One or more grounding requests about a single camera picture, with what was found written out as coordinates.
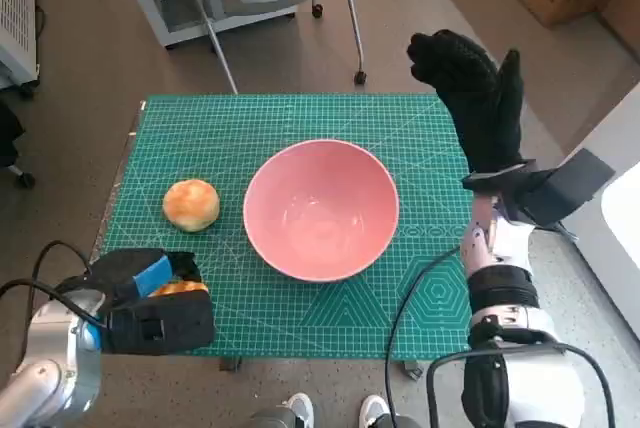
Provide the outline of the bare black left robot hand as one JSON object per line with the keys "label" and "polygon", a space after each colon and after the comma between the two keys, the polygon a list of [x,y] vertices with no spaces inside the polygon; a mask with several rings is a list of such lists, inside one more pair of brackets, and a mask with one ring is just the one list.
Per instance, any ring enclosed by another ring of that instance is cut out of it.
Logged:
{"label": "bare black left robot hand", "polygon": [[116,305],[204,286],[195,254],[161,248],[123,248],[99,257],[85,281]]}

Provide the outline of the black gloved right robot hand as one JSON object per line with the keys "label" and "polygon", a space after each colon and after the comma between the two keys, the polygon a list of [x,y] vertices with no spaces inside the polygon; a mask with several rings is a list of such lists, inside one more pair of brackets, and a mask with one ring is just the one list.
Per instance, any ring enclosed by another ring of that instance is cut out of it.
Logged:
{"label": "black gloved right robot hand", "polygon": [[413,34],[407,55],[412,76],[434,88],[447,107],[471,173],[497,173],[523,162],[518,50],[497,65],[470,38],[442,29]]}

